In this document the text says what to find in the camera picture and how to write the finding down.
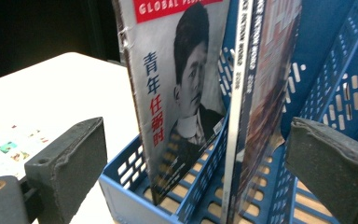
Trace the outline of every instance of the book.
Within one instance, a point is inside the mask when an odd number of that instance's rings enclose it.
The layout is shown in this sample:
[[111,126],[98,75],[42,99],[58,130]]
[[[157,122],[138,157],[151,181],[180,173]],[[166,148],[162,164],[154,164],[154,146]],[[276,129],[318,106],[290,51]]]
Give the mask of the book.
[[282,142],[279,123],[300,11],[300,0],[239,2],[222,223],[238,222],[255,196],[260,162]]
[[226,109],[217,61],[228,0],[113,0],[153,203],[219,133]]

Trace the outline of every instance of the white table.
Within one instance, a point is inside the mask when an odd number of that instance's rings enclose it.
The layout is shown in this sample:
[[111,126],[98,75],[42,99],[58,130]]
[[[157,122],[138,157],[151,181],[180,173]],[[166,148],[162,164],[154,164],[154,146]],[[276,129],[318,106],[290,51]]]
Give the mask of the white table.
[[[95,117],[103,117],[111,161],[138,134],[125,67],[67,53],[0,78],[0,123],[29,122],[63,133]],[[71,223],[92,222],[113,222],[98,182]]]

